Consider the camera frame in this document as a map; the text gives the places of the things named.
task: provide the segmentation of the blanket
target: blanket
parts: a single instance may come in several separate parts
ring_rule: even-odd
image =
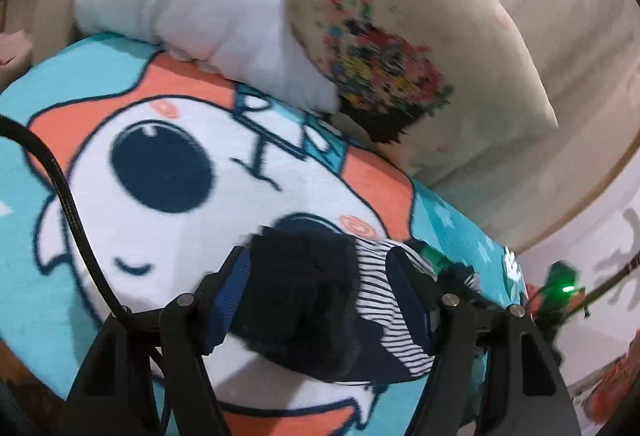
[[[261,225],[287,223],[420,239],[472,266],[492,300],[506,306],[524,292],[502,247],[397,168],[318,117],[155,46],[112,34],[80,41],[14,82],[0,112],[52,149],[103,272],[134,311],[192,290]],[[65,398],[108,310],[38,163],[7,140],[0,160],[0,336]],[[328,384],[233,335],[205,363],[231,431],[244,436],[400,435],[426,380]],[[479,359],[476,389],[483,377]]]

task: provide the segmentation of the pink cloth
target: pink cloth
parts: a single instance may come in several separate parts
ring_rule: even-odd
[[[22,31],[0,34],[0,66],[7,66],[16,58],[24,57],[31,50],[31,41]]]

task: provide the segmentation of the cartoon eye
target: cartoon eye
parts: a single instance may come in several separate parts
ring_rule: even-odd
[[[292,234],[298,234],[300,232],[313,233],[313,232],[335,232],[341,234],[340,228],[335,226],[332,222],[327,221],[320,216],[314,214],[306,214],[304,212],[297,212],[280,218],[273,228],[283,230],[284,232],[290,232]]]
[[[161,212],[187,212],[203,203],[214,183],[212,162],[180,127],[147,120],[127,127],[111,147],[111,165],[126,191]]]

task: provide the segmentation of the white plush toy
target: white plush toy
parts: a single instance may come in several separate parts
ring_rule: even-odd
[[[334,112],[335,85],[291,34],[286,0],[76,0],[81,31],[161,44],[179,60],[304,110]]]

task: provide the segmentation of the cartoon print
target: cartoon print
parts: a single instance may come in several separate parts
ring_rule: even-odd
[[[261,225],[411,237],[414,188],[406,175],[315,117],[165,54],[131,90],[46,109],[30,128],[60,162],[102,270],[133,311],[193,289]],[[41,271],[70,263],[88,304],[105,318],[53,194],[34,242]],[[386,389],[303,376],[233,334],[205,364],[235,434],[363,428]]]
[[[374,142],[397,142],[407,126],[450,104],[454,89],[428,59],[427,46],[373,24],[375,2],[328,0],[326,58],[317,64],[338,85],[342,112]]]
[[[504,287],[509,293],[511,301],[514,303],[520,303],[518,293],[520,291],[522,272],[520,271],[520,265],[516,261],[515,254],[506,246],[504,247],[502,262],[504,264]]]

